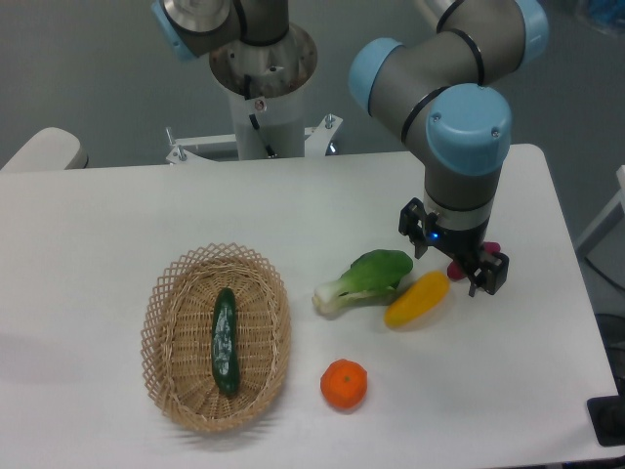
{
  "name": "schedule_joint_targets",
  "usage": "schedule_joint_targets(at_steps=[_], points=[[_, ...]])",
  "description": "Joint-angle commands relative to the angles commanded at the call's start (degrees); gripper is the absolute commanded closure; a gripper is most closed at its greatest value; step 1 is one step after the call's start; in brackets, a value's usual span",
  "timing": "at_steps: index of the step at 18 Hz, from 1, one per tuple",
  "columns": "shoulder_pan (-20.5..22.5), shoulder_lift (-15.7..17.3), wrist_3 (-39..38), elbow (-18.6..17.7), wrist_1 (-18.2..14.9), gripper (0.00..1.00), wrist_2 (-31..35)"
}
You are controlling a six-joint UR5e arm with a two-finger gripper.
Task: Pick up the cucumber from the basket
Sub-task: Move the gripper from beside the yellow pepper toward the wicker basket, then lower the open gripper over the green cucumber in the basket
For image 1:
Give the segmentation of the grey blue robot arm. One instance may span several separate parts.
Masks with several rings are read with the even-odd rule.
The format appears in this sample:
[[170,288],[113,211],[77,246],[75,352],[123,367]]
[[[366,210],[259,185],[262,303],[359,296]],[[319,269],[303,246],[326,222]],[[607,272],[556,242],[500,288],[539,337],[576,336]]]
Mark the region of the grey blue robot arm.
[[[155,19],[181,60],[208,57],[231,95],[242,159],[305,152],[299,92],[317,65],[311,37],[284,1],[156,1]],[[398,229],[417,255],[450,257],[473,290],[494,294],[508,257],[483,240],[504,160],[512,112],[492,83],[538,58],[549,24],[536,1],[432,1],[436,33],[407,47],[392,38],[354,58],[354,100],[416,156],[424,195],[400,212]]]

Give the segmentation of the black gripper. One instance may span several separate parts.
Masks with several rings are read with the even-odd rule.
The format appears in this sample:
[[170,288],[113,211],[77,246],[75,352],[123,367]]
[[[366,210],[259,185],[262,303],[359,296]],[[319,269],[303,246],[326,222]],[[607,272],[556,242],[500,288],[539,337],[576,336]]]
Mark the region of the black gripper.
[[480,289],[494,295],[507,280],[510,259],[501,252],[484,251],[489,217],[485,207],[471,211],[440,208],[426,213],[423,202],[413,197],[400,210],[398,231],[413,245],[416,259],[433,248],[467,267],[470,297]]

